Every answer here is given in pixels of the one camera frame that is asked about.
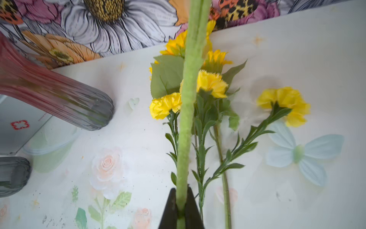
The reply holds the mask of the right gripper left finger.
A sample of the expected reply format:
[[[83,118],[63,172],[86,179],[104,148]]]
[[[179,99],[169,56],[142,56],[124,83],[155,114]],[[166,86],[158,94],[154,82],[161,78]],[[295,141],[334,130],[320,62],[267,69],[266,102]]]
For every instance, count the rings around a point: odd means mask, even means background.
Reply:
[[[177,229],[177,219],[176,189],[172,188],[169,192],[158,229]]]

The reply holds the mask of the small yellow wildflower sprig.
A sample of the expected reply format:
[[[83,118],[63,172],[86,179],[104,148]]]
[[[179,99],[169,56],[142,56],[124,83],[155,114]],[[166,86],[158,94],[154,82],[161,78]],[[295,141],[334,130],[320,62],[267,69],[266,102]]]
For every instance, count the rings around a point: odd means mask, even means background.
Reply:
[[[188,189],[188,166],[198,72],[203,65],[210,1],[190,1],[190,15],[185,47],[182,107],[178,144],[176,205],[177,228],[185,228],[185,205]]]

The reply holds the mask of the large sunflower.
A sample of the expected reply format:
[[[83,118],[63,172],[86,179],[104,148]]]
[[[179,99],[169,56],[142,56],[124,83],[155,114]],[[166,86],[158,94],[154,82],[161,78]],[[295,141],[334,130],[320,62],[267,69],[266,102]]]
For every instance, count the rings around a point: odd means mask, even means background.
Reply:
[[[166,44],[160,55],[154,57],[154,62],[149,68],[150,93],[153,100],[179,92],[183,80],[187,33],[188,31],[184,31],[178,34]]]

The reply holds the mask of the yellow carnation stem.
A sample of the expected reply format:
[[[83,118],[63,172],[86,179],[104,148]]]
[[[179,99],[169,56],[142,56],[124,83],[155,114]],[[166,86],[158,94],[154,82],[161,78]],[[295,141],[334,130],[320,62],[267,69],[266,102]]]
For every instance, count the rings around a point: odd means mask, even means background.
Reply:
[[[227,151],[223,162],[214,172],[218,175],[218,178],[227,170],[243,168],[244,165],[235,163],[234,160],[245,153],[253,151],[258,145],[255,140],[259,136],[277,133],[277,131],[269,129],[276,121],[285,119],[286,127],[300,127],[307,122],[305,115],[310,114],[311,108],[311,105],[305,102],[301,93],[291,87],[264,90],[257,98],[256,105],[270,111],[268,118],[263,120],[257,127],[251,126],[246,138],[237,135],[234,147]]]
[[[171,133],[166,133],[165,138],[169,140],[173,147],[173,152],[169,152],[168,156],[173,160],[176,168],[178,162],[178,116],[182,106],[181,93],[172,93],[158,99],[153,99],[150,106],[150,115],[155,120],[163,120],[167,118],[167,122]]]
[[[204,219],[203,207],[208,184],[218,178],[216,173],[209,178],[205,178],[208,171],[205,165],[206,156],[211,149],[205,146],[205,141],[209,130],[218,124],[218,102],[220,99],[226,98],[227,87],[228,84],[219,73],[209,73],[201,70],[198,74],[192,134],[196,160],[196,170],[193,171],[193,176],[198,184],[198,208],[201,219]]]

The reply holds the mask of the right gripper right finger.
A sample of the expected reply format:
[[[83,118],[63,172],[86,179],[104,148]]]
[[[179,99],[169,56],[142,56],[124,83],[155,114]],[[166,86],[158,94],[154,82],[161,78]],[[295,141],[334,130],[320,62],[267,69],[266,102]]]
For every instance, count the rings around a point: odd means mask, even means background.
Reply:
[[[204,229],[203,221],[197,207],[192,189],[188,186],[187,199],[185,205],[185,228],[186,229]]]

